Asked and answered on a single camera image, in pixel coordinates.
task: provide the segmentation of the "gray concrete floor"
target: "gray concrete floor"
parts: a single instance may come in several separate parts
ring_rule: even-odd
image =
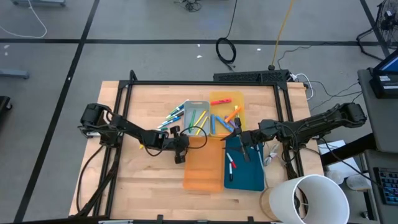
[[[217,39],[226,35],[233,0],[203,0],[203,8],[188,13],[174,0],[101,0],[89,39]],[[67,0],[67,7],[35,7],[49,32],[46,39],[79,39],[93,0]],[[377,11],[369,2],[372,12]],[[289,1],[238,1],[230,39],[275,40]],[[24,35],[40,35],[42,28],[31,11],[0,2],[0,25]],[[369,21],[357,0],[296,0],[282,35],[283,40],[348,41],[369,28]],[[14,38],[0,30],[0,39]],[[365,38],[376,41],[374,34]],[[0,78],[0,95],[12,98],[14,108],[2,124],[0,134],[0,223],[12,222],[29,180],[77,44],[0,44],[0,68],[28,70],[31,78]],[[285,50],[297,46],[281,45]],[[266,70],[272,60],[272,45],[237,45],[236,71]],[[366,47],[382,57],[380,47]],[[228,55],[225,45],[221,51]],[[314,46],[288,53],[282,68],[305,73],[323,82],[331,93],[357,81],[356,71],[373,67],[378,61],[358,47]],[[202,44],[117,45],[86,44],[25,221],[67,217],[86,140],[77,130],[82,109],[95,102],[103,80],[127,79],[133,69],[140,80],[212,80],[214,73],[228,72],[216,56],[215,46]],[[318,84],[310,108],[328,99]],[[360,90],[359,85],[348,92]],[[312,111],[321,113],[354,96],[334,98]],[[356,100],[363,108],[362,97]],[[369,123],[358,129],[339,128],[327,140],[353,141],[371,132]],[[351,221],[366,223],[359,217],[364,208],[361,193],[348,192]]]

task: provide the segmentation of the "wooden table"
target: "wooden table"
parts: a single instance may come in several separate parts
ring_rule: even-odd
[[[98,103],[114,106],[118,82],[103,82]],[[310,116],[305,89],[302,83],[288,83],[294,120]],[[209,100],[211,91],[235,91],[244,95],[247,129],[257,129],[262,119],[278,120],[274,91],[271,86],[185,86],[185,85],[134,85],[127,119],[144,129],[155,129],[176,105],[186,99]],[[280,92],[284,119],[287,120],[283,93]],[[123,111],[121,101],[119,113]],[[89,139],[82,166],[99,148],[99,138]],[[270,146],[276,141],[268,142]],[[260,192],[224,189],[221,193],[192,192],[182,187],[184,164],[174,163],[174,152],[164,151],[157,157],[139,149],[139,142],[125,135],[118,178],[111,212],[112,219],[154,220],[163,214],[165,220],[270,221],[260,209]],[[315,141],[307,147],[318,151]],[[264,154],[269,149],[264,147]],[[301,150],[305,175],[323,175],[320,157]],[[81,186],[80,206],[92,196],[98,186],[104,158],[102,150],[88,165]],[[270,187],[287,180],[286,171],[278,159],[266,167]],[[103,194],[100,214],[104,213],[108,191]],[[70,214],[76,213],[76,193]]]

